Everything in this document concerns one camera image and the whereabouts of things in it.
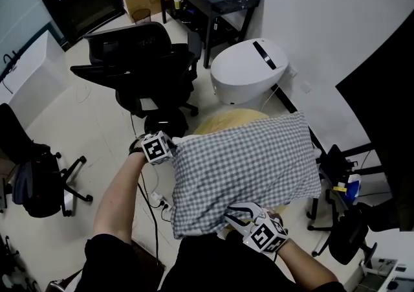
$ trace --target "toilet lid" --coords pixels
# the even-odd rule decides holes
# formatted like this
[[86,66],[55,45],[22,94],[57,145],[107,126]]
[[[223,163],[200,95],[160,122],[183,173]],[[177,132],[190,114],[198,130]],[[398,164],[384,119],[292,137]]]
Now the toilet lid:
[[283,72],[289,61],[282,49],[267,39],[251,39],[227,48],[212,64],[212,76],[223,84],[249,85]]

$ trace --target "white floor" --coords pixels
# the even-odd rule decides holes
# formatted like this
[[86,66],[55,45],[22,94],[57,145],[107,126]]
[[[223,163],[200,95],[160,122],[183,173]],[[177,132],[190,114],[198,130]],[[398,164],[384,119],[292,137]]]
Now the white floor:
[[[153,16],[160,21],[160,15]],[[106,24],[99,30],[130,25],[127,16]],[[165,25],[173,43],[185,43],[185,31],[173,20]],[[81,155],[87,163],[76,174],[75,188],[83,194],[94,197],[92,204],[77,202],[76,214],[64,218],[61,213],[44,219],[31,218],[22,206],[16,206],[8,199],[9,208],[0,215],[0,233],[9,235],[12,246],[19,250],[20,259],[31,277],[45,290],[51,280],[66,278],[80,270],[85,261],[84,246],[91,237],[93,219],[100,199],[115,173],[127,157],[127,149],[134,139],[129,112],[122,109],[115,100],[114,90],[86,82],[75,77],[69,67],[89,64],[89,48],[85,40],[66,53],[71,86],[56,99],[27,129],[29,136],[38,143],[46,143],[52,151],[62,153],[61,168],[69,167]],[[214,95],[209,71],[198,64],[198,78],[195,90],[189,100],[199,107],[197,117],[187,115],[190,131],[194,130],[207,116],[225,109],[233,109],[219,103]],[[263,112],[270,116],[288,113],[281,102],[272,97]],[[134,117],[136,133],[144,132],[144,121]],[[157,189],[170,202],[175,184],[173,169],[168,164],[144,168],[147,191]],[[141,196],[136,199],[133,238],[149,252],[155,253],[155,227],[149,210]],[[308,199],[295,201],[282,214],[285,226],[293,238],[307,252],[313,251],[324,241],[326,234],[309,232],[305,211]],[[155,215],[159,229],[159,258],[170,269],[174,264],[180,241],[172,235],[171,225]],[[347,266],[335,261],[326,250],[319,261],[331,269],[346,283],[355,272],[360,257],[356,256]],[[287,272],[283,263],[279,264]]]

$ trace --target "smart toilet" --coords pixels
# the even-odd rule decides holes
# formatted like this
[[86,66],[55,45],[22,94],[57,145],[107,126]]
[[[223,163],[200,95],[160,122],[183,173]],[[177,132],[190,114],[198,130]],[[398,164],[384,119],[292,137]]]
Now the smart toilet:
[[212,63],[215,94],[225,104],[243,104],[275,85],[288,65],[282,49],[267,39],[240,42]]

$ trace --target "person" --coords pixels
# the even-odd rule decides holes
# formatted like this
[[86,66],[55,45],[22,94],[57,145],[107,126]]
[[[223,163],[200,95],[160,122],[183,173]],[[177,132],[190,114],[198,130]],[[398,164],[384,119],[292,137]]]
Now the person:
[[[143,153],[131,153],[106,190],[85,246],[86,263],[76,292],[140,291],[139,258],[131,246]],[[175,265],[161,291],[345,291],[335,275],[288,239],[278,251],[295,282],[264,254],[216,235],[181,241]]]

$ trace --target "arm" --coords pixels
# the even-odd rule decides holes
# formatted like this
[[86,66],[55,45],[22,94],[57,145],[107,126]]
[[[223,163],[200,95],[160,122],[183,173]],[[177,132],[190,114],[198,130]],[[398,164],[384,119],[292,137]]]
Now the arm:
[[295,282],[306,291],[313,291],[322,285],[337,282],[337,277],[321,263],[307,254],[289,239],[278,254],[286,263]]
[[95,216],[93,232],[110,234],[131,243],[138,178],[146,163],[143,153],[132,153],[105,191]]

